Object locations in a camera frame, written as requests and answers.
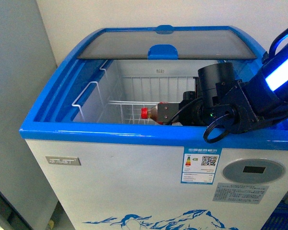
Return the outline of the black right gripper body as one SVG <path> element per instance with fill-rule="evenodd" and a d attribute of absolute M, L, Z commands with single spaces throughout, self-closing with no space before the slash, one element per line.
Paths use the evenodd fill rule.
<path fill-rule="evenodd" d="M 245 87 L 237 79 L 231 62 L 217 63 L 198 70 L 197 96 L 183 94 L 174 122 L 184 126 L 205 126 L 205 134 L 215 128 L 223 134 L 241 134 L 257 129 L 257 114 Z"/>

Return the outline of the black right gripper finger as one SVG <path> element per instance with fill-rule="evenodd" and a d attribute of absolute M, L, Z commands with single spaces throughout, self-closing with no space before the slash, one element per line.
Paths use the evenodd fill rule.
<path fill-rule="evenodd" d="M 159 103 L 157 105 L 157 121 L 165 124 L 179 111 L 179 103 Z"/>

